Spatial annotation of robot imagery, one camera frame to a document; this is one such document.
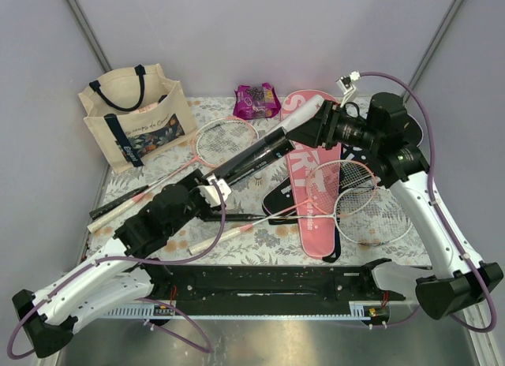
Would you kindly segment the white shuttlecock tube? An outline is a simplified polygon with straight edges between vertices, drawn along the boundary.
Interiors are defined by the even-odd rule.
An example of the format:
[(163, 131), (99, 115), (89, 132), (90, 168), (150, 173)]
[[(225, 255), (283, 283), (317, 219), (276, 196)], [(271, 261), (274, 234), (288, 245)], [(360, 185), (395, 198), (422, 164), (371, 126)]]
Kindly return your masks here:
[(311, 119), (323, 103), (324, 97), (321, 95), (305, 99), (302, 95), (296, 94), (286, 98), (281, 109), (281, 113), (286, 114), (286, 117), (281, 119), (275, 129), (283, 128), (286, 132), (296, 129)]

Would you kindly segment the black shuttlecock tube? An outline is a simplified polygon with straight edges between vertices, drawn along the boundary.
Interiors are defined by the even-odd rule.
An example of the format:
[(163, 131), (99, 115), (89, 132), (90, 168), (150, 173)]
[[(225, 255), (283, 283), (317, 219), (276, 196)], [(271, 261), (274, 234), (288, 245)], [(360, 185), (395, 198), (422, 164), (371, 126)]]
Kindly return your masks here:
[(232, 186), (260, 172), (294, 149), (295, 145), (287, 138), (286, 130), (279, 128), (204, 175), (204, 179), (215, 176)]

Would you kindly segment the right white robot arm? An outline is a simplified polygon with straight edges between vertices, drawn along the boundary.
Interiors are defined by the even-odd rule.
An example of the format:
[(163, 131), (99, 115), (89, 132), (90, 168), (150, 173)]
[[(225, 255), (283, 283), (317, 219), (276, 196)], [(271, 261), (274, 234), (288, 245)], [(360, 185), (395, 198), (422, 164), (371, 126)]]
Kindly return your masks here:
[(433, 319), (487, 301), (494, 329), (497, 313), (491, 291), (503, 279), (497, 263), (485, 263), (466, 241), (435, 190), (434, 166), (406, 138), (410, 115), (402, 97), (375, 94), (365, 118), (351, 117), (343, 103), (315, 95), (289, 114), (281, 126), (286, 137), (311, 148), (338, 143), (367, 152), (367, 168), (408, 214), (432, 263), (433, 274), (412, 277), (419, 305)]

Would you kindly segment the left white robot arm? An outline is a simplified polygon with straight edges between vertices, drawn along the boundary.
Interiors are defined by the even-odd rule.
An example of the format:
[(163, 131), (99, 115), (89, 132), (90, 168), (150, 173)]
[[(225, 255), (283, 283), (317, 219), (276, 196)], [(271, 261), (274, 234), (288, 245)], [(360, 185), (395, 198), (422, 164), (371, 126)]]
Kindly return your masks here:
[(224, 208), (230, 193), (230, 183), (217, 173), (192, 172), (164, 187), (67, 275), (35, 292), (23, 289), (15, 294), (19, 323), (9, 338), (9, 358), (19, 359), (13, 351), (19, 331), (32, 344), (29, 353), (43, 359), (111, 309), (136, 299), (167, 296), (169, 262), (153, 259), (152, 253), (205, 209)]

